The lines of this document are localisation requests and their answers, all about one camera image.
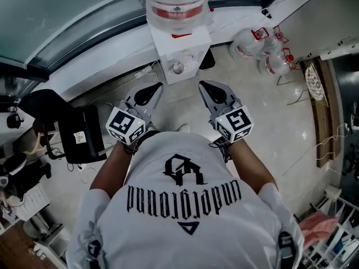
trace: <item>black office chair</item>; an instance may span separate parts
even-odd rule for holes
[[[39,90],[26,95],[19,108],[43,125],[46,147],[50,159],[66,157],[71,164],[87,164],[105,160],[104,145],[96,106],[72,107],[53,90]],[[63,155],[51,151],[49,129],[58,122]],[[76,142],[75,133],[84,132],[86,141]]]

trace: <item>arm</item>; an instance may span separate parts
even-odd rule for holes
[[[132,154],[125,152],[124,145],[117,142],[90,189],[102,189],[112,198],[125,182],[131,158]]]
[[[232,160],[236,166],[240,178],[247,183],[255,193],[259,193],[264,184],[273,183],[274,178],[260,161],[260,159],[250,149],[245,140],[239,140],[229,147]]]

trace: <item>tiled floor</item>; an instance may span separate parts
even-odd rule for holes
[[[324,188],[337,174],[325,168],[319,170],[315,166],[312,151],[315,146],[315,129],[310,101],[287,105],[295,101],[305,88],[301,71],[292,71],[283,80],[296,82],[277,86],[276,78],[259,74],[255,61],[234,61],[228,54],[227,46],[214,48],[213,55],[217,63],[213,69],[201,72],[187,81],[165,84],[162,99],[153,115],[153,123],[163,131],[174,130],[188,123],[191,132],[215,140],[219,134],[208,123],[209,112],[199,94],[198,82],[215,80],[229,85],[242,103],[248,106],[255,122],[254,130],[246,141],[277,180],[290,210],[297,214],[303,213],[310,202],[316,202],[323,195]],[[158,74],[157,80],[163,81],[157,64],[154,71]],[[131,87],[154,81],[155,75],[146,75],[130,82],[133,78],[131,74],[107,84],[76,101],[74,105],[89,103],[112,91],[94,103],[99,108],[100,122],[104,128],[112,110],[112,106],[106,103],[117,105]],[[119,85],[128,82],[114,91]],[[114,143],[105,130],[103,133],[104,143]],[[73,172],[69,172],[65,159],[51,163],[53,177],[50,180],[43,179],[41,183],[50,199],[49,209],[71,232],[81,195],[89,188],[103,162],[89,164],[82,172],[76,166]],[[236,174],[233,164],[228,166]]]

